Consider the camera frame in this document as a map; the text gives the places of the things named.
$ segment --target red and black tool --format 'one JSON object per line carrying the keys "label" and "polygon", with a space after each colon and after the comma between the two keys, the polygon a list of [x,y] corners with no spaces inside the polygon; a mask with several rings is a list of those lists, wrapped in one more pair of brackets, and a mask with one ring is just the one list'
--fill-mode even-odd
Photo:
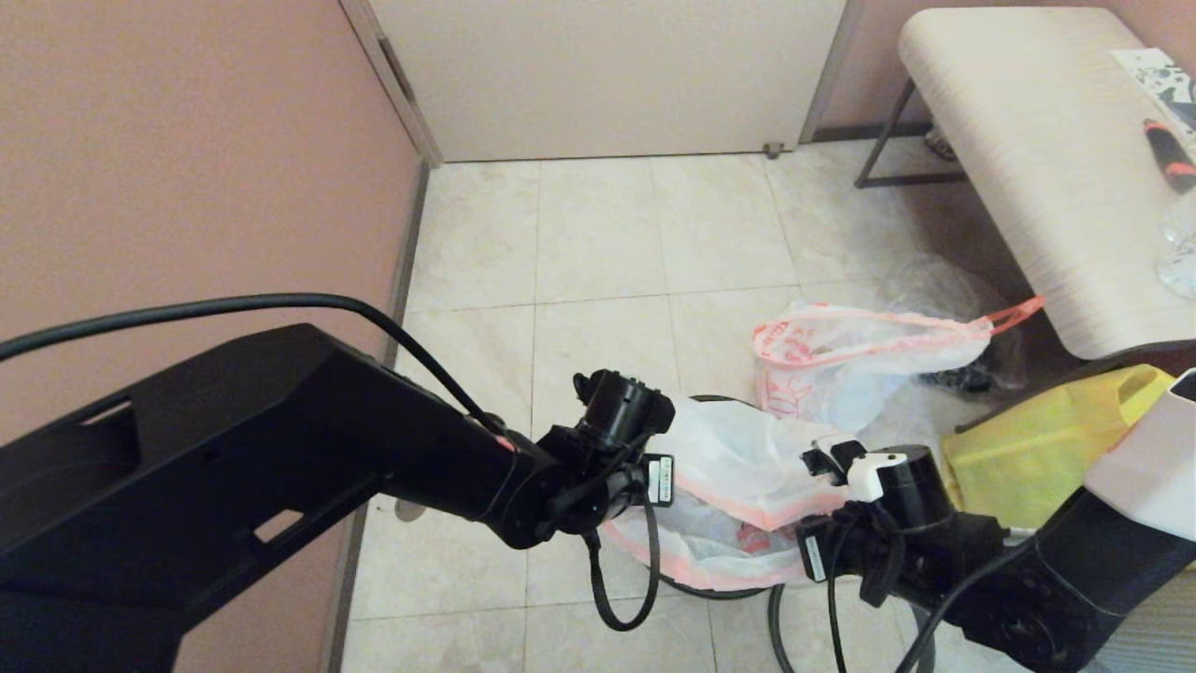
{"label": "red and black tool", "polygon": [[1163,122],[1146,120],[1143,122],[1146,139],[1151,141],[1151,149],[1154,149],[1154,160],[1159,163],[1159,169],[1167,178],[1167,184],[1172,189],[1183,194],[1196,186],[1196,164],[1192,164],[1183,145],[1171,133],[1171,129]]}

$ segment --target tile floor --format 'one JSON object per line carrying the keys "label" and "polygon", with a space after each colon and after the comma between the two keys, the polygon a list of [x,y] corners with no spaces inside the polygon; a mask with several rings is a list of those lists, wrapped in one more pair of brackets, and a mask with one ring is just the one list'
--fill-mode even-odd
{"label": "tile floor", "polygon": [[[968,184],[856,190],[868,142],[801,146],[777,160],[700,155],[446,165],[432,175],[405,326],[488,410],[538,438],[581,412],[575,372],[612,368],[665,393],[752,398],[751,329],[799,296],[873,305],[881,277],[934,252],[1029,289]],[[885,170],[934,169],[919,141]],[[411,362],[398,369],[439,390]],[[886,411],[919,420],[865,439],[938,443],[987,411],[910,388]],[[371,503],[346,673],[775,671],[764,596],[709,602],[665,589],[648,622],[616,634],[592,605],[584,544],[526,552],[429,512],[399,524]],[[647,573],[604,551],[616,611]],[[898,601],[872,610],[844,582],[854,673],[891,669],[914,626]],[[799,671],[832,671],[825,592],[792,589],[783,626]],[[939,671],[1020,671],[940,629]]]}

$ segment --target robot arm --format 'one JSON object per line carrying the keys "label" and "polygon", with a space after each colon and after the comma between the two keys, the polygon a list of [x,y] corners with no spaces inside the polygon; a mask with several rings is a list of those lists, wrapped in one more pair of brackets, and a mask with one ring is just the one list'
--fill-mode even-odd
{"label": "robot arm", "polygon": [[[244,336],[0,448],[0,669],[169,671],[183,635],[374,494],[526,549],[643,497],[667,398],[578,377],[501,440],[309,324]],[[255,531],[301,516],[282,533]]]}
{"label": "robot arm", "polygon": [[[803,522],[812,580],[860,575],[860,596],[872,605],[891,594],[935,610],[977,569],[1009,553],[1008,532],[995,519],[954,510],[925,447],[865,453],[841,445],[806,461],[813,472],[835,472],[854,501]],[[958,592],[946,620],[1031,671],[1080,671],[1135,606],[1196,561],[1194,484],[1196,371],[1017,553]],[[840,538],[837,568],[829,569],[823,559]]]}
{"label": "robot arm", "polygon": [[[299,324],[0,447],[0,669],[169,671],[188,630],[378,492],[484,524],[513,549],[556,531],[592,543],[603,520],[654,502],[665,461],[649,470],[642,448],[673,410],[617,373],[574,386],[575,428],[500,438]],[[804,521],[806,573],[862,575],[873,605],[941,607],[1033,671],[1079,671],[1196,558],[1194,398],[1189,373],[1015,557],[994,519],[951,507],[925,447],[812,452],[812,471],[855,502]],[[255,533],[287,510],[300,516],[283,532]]]}

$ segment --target baseboard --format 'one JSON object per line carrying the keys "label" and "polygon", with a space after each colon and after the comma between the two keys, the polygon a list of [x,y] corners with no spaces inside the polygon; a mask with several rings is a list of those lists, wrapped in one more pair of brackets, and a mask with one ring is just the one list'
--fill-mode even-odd
{"label": "baseboard", "polygon": [[[411,219],[407,227],[407,241],[395,269],[395,281],[391,287],[390,314],[403,323],[407,311],[407,295],[411,287],[411,271],[415,268],[415,247],[420,239],[420,222],[423,220],[423,201],[428,194],[431,167],[425,161],[420,165],[416,178],[415,200],[411,203]],[[398,344],[391,339],[383,355],[383,365],[395,367],[398,360]],[[323,669],[327,673],[340,673],[344,660],[344,638],[349,631],[349,608],[353,602],[353,586],[358,579],[358,561],[361,558],[361,537],[366,530],[366,513],[370,503],[359,507],[347,520],[349,530],[341,546],[341,558],[337,563],[341,582],[335,598],[334,624],[325,643]]]}
{"label": "baseboard", "polygon": [[[880,123],[819,128],[810,137],[810,141],[837,142],[840,140],[867,140],[871,137],[879,137],[883,128],[884,124]],[[926,135],[928,130],[930,130],[930,122],[902,122],[893,127],[893,137]]]}

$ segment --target pink wall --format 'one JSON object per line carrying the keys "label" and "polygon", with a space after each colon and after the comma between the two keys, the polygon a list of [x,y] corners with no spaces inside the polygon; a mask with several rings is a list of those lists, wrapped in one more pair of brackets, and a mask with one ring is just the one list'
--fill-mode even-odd
{"label": "pink wall", "polygon": [[[0,339],[245,292],[388,302],[419,158],[336,2],[2,2],[0,44]],[[328,311],[108,335],[0,366],[0,443],[297,320],[382,353]],[[317,671],[342,534],[201,625],[178,669]]]}
{"label": "pink wall", "polygon": [[1196,75],[1194,0],[1045,0],[1043,5],[1112,10],[1147,47],[1158,47]]}
{"label": "pink wall", "polygon": [[[818,128],[881,123],[907,79],[897,56],[901,27],[928,7],[993,5],[1102,6],[1112,10],[1149,47],[1161,47],[1196,73],[1196,0],[849,0],[849,42]],[[913,100],[903,117],[926,121],[929,112]]]}

